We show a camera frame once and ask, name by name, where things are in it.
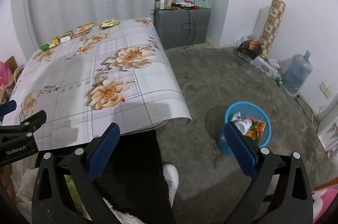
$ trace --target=white sneaker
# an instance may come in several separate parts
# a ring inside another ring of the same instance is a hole
[[[169,201],[172,206],[174,203],[174,197],[179,186],[179,173],[172,164],[165,164],[163,166],[164,179],[168,183],[169,187]]]

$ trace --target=blue trash can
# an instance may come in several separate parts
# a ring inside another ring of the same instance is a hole
[[[244,101],[236,102],[232,104],[226,111],[225,117],[224,117],[224,123],[231,121],[234,113],[237,113],[237,112],[241,113],[241,117],[250,116],[250,117],[257,118],[266,123],[262,137],[260,141],[258,142],[259,147],[266,146],[271,137],[271,124],[265,112],[263,112],[258,106],[256,106],[253,103],[244,102]],[[224,137],[224,125],[222,126],[222,129],[220,133],[218,134],[217,145],[223,153],[227,155],[234,155],[229,147],[229,144],[227,143]]]

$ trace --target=water jug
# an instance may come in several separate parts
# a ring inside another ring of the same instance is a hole
[[[295,54],[286,72],[282,74],[283,87],[290,96],[296,96],[309,74],[312,72],[312,64],[309,62],[310,52],[305,55]]]

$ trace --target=electrical outlet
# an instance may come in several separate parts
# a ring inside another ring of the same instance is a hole
[[[326,82],[323,81],[323,83],[319,86],[319,88],[322,90],[323,93],[325,93],[328,88],[328,85],[326,84]]]
[[[324,95],[326,96],[326,98],[329,98],[331,96],[332,92],[330,90],[330,88],[327,88],[326,91],[324,92]]]

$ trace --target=black pants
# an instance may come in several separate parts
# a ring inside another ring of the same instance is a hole
[[[69,154],[78,147],[50,152]],[[46,152],[39,152],[37,165]],[[162,165],[156,131],[121,136],[94,184],[117,211],[136,216],[146,224],[175,224]]]

